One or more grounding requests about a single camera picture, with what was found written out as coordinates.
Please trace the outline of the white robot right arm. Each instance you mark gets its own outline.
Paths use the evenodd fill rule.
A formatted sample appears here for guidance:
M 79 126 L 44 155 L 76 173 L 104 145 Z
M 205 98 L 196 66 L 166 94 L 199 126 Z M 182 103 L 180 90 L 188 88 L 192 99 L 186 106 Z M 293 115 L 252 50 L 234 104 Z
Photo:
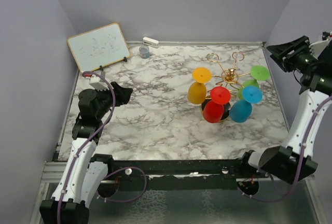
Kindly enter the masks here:
M 313 174 L 313 147 L 321 121 L 331 105 L 331 37 L 310 43 L 307 36 L 267 47 L 284 71 L 298 71 L 301 89 L 295 119 L 282 145 L 262 152 L 249 151 L 238 165 L 239 174 L 250 178 L 257 170 L 293 184 Z

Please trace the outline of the green plastic wine glass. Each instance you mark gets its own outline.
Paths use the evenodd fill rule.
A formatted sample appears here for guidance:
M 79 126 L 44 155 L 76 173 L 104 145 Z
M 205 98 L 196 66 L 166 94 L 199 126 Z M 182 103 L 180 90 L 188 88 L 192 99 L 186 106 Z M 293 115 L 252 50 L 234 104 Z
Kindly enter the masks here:
M 270 72 L 264 66 L 255 65 L 251 68 L 250 75 L 251 75 L 252 79 L 248 79 L 248 80 L 244 81 L 241 84 L 239 91 L 237 92 L 237 96 L 240 100 L 244 99 L 242 96 L 242 91 L 245 87 L 255 86 L 255 87 L 259 88 L 258 81 L 266 81 L 270 77 Z

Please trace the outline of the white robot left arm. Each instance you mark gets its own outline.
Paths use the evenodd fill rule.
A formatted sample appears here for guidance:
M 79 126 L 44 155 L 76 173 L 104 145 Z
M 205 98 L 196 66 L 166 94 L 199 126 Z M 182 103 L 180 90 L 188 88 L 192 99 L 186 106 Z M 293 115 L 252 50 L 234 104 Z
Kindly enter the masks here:
M 115 172 L 111 155 L 94 153 L 103 128 L 110 121 L 102 118 L 113 113 L 115 107 L 128 104 L 132 92 L 112 81 L 79 93 L 70 157 L 50 200 L 43 200 L 39 207 L 44 223 L 88 222 L 95 191 L 102 179 L 112 178 Z

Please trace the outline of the blue plastic wine glass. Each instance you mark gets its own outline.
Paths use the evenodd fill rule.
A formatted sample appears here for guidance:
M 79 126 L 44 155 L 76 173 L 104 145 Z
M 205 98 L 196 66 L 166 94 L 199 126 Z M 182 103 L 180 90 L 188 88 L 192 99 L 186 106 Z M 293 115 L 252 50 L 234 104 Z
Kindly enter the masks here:
M 251 115 L 253 104 L 262 100 L 262 92 L 258 87 L 247 86 L 242 90 L 242 100 L 237 101 L 229 111 L 229 117 L 236 123 L 244 123 Z

